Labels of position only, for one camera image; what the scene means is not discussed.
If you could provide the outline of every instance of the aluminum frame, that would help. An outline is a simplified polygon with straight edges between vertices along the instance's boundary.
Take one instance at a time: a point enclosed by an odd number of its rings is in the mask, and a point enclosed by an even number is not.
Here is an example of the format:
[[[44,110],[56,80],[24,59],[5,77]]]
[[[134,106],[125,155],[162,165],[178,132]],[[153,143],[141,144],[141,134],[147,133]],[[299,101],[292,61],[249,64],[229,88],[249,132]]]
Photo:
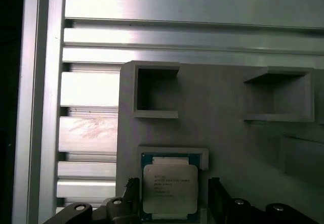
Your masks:
[[[48,0],[24,0],[12,224],[38,216]]]
[[[38,223],[56,212],[57,153],[65,0],[49,0]]]

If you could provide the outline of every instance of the metal slat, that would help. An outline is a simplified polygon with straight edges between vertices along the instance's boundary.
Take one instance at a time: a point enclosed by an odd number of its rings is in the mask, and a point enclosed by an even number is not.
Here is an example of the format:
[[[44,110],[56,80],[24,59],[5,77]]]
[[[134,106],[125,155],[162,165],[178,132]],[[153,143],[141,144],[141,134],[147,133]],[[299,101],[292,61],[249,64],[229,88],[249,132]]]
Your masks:
[[[103,162],[59,162],[58,178],[116,179],[116,164]]]
[[[219,64],[245,66],[296,66],[324,69],[323,56],[277,55],[238,52],[153,49],[63,49],[64,62],[126,63],[129,61],[165,61],[188,64]]]
[[[58,180],[57,197],[110,198],[115,196],[113,180]]]
[[[67,116],[76,118],[118,118],[117,107],[71,107]]]
[[[116,118],[61,117],[60,152],[101,152],[115,155],[117,151]]]
[[[119,72],[62,73],[61,106],[118,107]]]
[[[102,152],[69,152],[66,154],[67,161],[85,161],[85,162],[116,162],[117,156],[104,155]]]
[[[174,31],[125,26],[90,29],[66,28],[68,46],[107,46],[123,48],[194,49],[258,53],[324,55],[324,38],[294,34],[238,31]]]
[[[324,0],[66,0],[65,18],[324,28]]]

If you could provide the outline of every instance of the metal plate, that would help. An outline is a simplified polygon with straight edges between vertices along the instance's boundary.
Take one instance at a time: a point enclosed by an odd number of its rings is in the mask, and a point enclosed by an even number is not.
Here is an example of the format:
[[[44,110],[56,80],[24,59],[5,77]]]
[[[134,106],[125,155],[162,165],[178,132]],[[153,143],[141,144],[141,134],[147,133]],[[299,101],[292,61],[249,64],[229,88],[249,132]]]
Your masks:
[[[116,179],[116,164],[104,162],[59,162],[59,178],[82,178],[95,180]]]
[[[119,73],[63,72],[61,106],[118,107]]]
[[[311,35],[145,26],[96,27],[99,28],[66,28],[65,45],[324,55],[324,38]]]
[[[129,61],[164,61],[188,64],[219,64],[245,66],[296,66],[324,69],[323,56],[213,52],[196,50],[154,49],[63,49],[63,61],[126,63]]]
[[[60,152],[101,152],[115,154],[117,119],[60,118]]]
[[[323,6],[324,0],[66,0],[65,18],[324,28]]]
[[[187,217],[197,211],[198,170],[194,165],[150,164],[143,169],[143,210]]]
[[[110,198],[115,185],[113,180],[58,180],[57,197]]]

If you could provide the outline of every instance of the rectangular slot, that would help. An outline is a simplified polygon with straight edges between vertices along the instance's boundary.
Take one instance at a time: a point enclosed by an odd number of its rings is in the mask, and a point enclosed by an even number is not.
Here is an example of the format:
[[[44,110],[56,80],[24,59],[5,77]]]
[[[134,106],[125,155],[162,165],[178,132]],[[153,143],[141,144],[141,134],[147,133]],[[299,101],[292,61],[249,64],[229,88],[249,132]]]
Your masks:
[[[265,67],[248,76],[245,120],[313,122],[311,70]]]
[[[134,116],[178,118],[177,63],[134,62]]]

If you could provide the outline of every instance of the screw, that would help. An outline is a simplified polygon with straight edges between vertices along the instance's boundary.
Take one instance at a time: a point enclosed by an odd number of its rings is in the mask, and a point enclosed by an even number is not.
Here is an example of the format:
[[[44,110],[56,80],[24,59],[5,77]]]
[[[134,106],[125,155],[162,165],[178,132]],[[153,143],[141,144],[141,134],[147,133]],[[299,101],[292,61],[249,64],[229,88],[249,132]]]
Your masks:
[[[284,208],[281,205],[274,205],[273,208],[277,211],[283,211]]]
[[[237,199],[237,200],[235,200],[235,204],[243,205],[244,204],[244,200]]]
[[[83,210],[85,207],[83,206],[83,205],[79,205],[79,206],[77,206],[75,209],[76,210]]]

